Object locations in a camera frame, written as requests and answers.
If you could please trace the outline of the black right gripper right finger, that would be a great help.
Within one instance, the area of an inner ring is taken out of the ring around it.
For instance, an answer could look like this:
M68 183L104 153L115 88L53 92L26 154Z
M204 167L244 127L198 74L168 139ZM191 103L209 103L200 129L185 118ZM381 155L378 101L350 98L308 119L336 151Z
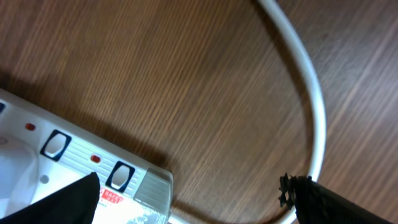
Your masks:
M389 221L314 182L310 176L280 177L280 206L303 224L390 224Z

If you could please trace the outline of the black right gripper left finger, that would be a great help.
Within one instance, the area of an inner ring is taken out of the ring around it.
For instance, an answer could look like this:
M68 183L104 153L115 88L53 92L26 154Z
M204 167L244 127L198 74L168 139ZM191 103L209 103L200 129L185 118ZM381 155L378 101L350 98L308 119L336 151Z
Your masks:
M100 198L100 180L92 172L28 207L1 219L14 223L92 223Z

